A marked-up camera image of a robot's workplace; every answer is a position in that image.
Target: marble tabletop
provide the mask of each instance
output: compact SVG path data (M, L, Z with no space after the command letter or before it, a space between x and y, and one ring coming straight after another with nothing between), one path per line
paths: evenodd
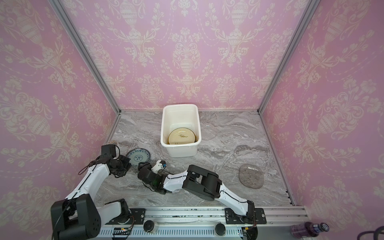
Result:
M122 154L138 147L147 149L152 164L159 159L165 160L166 170L174 174L185 171L190 164L216 172L231 191L254 201L255 206L290 205L257 112L202 111L199 116L203 140L193 157L169 157L161 146L161 112L122 112L112 140L118 141ZM264 185L260 189L248 188L239 181L238 171L242 164L253 164L264 171ZM183 189L166 195L152 192L143 186L137 173L132 167L124 177L107 177L97 192L95 205L103 206L120 198L129 206L143 207L222 205L218 201L200 199Z

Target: floral wallpaper pattern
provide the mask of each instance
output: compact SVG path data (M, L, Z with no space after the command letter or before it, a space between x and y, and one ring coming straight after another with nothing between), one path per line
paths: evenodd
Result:
M331 227L322 239L384 222L383 7L321 1L263 115L296 200Z
M78 183L116 117L48 1L0 1L0 227L50 239L50 207Z
M308 0L62 0L121 109L257 109Z

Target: blue and white plate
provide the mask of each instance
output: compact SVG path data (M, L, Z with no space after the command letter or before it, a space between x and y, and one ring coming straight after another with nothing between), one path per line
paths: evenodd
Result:
M129 151L126 157L131 159L129 163L132 164L132 166L137 167L140 162L148 162L151 158L151 154L147 149L136 148Z

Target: purple bottle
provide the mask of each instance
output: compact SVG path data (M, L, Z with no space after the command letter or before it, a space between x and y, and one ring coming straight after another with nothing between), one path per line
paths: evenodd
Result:
M303 222L301 224L291 226L291 233L295 238L317 237L319 233L328 231L329 226L323 222L320 224Z

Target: robotic arm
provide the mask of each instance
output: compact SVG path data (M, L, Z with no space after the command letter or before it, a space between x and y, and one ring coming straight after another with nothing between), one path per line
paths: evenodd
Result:
M188 170L179 174L160 175L158 172L166 166L159 160L152 167L149 163L139 166L138 178L149 184L156 192L166 194L177 189L184 189L204 200L217 200L228 206L246 224L255 222L255 205L252 201L239 197L229 190L218 175L204 168L189 165Z
M88 171L79 185L64 199L51 207L53 237L56 240L89 239L99 234L100 228L111 221L128 221L129 209L124 199L107 203L100 209L94 197L109 175L124 176L131 164L129 158L116 154L113 144L101 146L101 155L90 162ZM70 219L77 211L77 217Z

